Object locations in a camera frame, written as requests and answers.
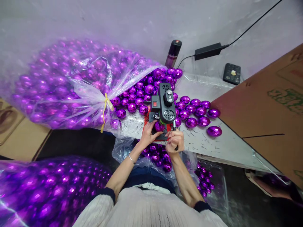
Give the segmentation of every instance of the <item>cardboard box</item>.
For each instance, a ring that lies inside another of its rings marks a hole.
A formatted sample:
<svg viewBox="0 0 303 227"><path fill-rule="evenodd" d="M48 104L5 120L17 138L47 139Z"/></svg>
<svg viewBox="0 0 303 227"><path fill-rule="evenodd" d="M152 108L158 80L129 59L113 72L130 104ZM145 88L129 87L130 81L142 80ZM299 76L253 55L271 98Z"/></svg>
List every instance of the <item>cardboard box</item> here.
<svg viewBox="0 0 303 227"><path fill-rule="evenodd" d="M236 134L303 189L303 44L212 106Z"/></svg>
<svg viewBox="0 0 303 227"><path fill-rule="evenodd" d="M0 155L20 161L35 161L51 130L32 123L0 99Z"/></svg>

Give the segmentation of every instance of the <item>white table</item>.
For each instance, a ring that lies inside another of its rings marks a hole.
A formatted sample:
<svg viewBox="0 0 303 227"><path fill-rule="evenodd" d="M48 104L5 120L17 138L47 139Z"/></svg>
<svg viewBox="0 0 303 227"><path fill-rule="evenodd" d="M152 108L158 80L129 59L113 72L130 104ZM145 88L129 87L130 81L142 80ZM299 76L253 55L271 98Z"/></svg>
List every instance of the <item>white table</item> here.
<svg viewBox="0 0 303 227"><path fill-rule="evenodd" d="M177 82L175 92L179 95L179 98L188 95L191 99L198 98L211 102L233 87L234 85L219 78L186 74ZM206 133L208 127L198 126L189 129L182 123L179 129L184 133L185 149L197 153L199 158L205 160L265 172L271 170L280 174L275 167L256 153L255 156L266 166L258 161L253 156L254 150L220 119L213 120L209 126L212 125L221 127L223 133L220 137L209 137ZM128 114L127 118L122 120L121 135L140 139L143 126L144 118L138 111L134 114Z"/></svg>

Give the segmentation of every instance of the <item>plastic bag of ornaments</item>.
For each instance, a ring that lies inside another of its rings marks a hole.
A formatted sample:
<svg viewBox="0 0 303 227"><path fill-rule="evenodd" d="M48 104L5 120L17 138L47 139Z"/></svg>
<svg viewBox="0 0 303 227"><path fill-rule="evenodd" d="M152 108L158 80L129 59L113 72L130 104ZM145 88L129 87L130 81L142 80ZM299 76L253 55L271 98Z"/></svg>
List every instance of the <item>plastic bag of ornaments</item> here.
<svg viewBox="0 0 303 227"><path fill-rule="evenodd" d="M89 158L0 161L0 226L72 226L111 172Z"/></svg>
<svg viewBox="0 0 303 227"><path fill-rule="evenodd" d="M121 163L125 158L127 158L128 154L132 151L138 141L138 139L130 137L124 137L120 139L116 138L114 149L111 153L113 158ZM193 152L183 151L180 153L180 156L190 175L192 176L195 184L198 186L199 179L194 173L195 169L197 168L198 161L196 154ZM162 174L165 178L172 181L175 187L178 186L171 160L165 150L165 145L156 143L150 144L141 153L134 166L134 169L137 167L151 167Z"/></svg>
<svg viewBox="0 0 303 227"><path fill-rule="evenodd" d="M92 40L58 41L41 50L23 75L2 78L0 96L32 122L52 129L98 127L117 116L110 102L159 63L118 45Z"/></svg>

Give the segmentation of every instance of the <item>white wall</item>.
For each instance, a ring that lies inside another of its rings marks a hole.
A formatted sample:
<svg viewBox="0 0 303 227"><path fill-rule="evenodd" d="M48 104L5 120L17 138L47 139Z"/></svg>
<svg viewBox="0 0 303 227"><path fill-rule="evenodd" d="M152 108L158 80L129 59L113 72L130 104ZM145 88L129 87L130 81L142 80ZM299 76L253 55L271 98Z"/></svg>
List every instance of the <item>white wall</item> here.
<svg viewBox="0 0 303 227"><path fill-rule="evenodd" d="M161 63L183 43L177 63L194 50L231 43L278 0L1 0L0 73L22 72L30 57L58 38L119 43ZM303 42L303 1L283 0L221 55L183 65L222 76L225 63L248 78Z"/></svg>

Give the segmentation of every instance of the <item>hand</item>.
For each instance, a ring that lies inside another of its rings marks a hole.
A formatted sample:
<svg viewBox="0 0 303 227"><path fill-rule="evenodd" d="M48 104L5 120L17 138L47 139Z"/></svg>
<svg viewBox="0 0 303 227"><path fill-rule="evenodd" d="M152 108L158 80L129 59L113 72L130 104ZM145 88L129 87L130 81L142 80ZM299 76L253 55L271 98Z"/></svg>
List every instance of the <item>hand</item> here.
<svg viewBox="0 0 303 227"><path fill-rule="evenodd" d="M144 127L141 139L139 141L139 144L142 146L143 149L145 149L148 145L154 142L155 139L163 133L163 132L157 132L154 135L152 135L152 128L154 127L156 122L157 120L148 122Z"/></svg>
<svg viewBox="0 0 303 227"><path fill-rule="evenodd" d="M179 129L177 129L177 131L169 131L165 136L169 138L165 146L165 149L169 155L184 151L183 132L180 132Z"/></svg>

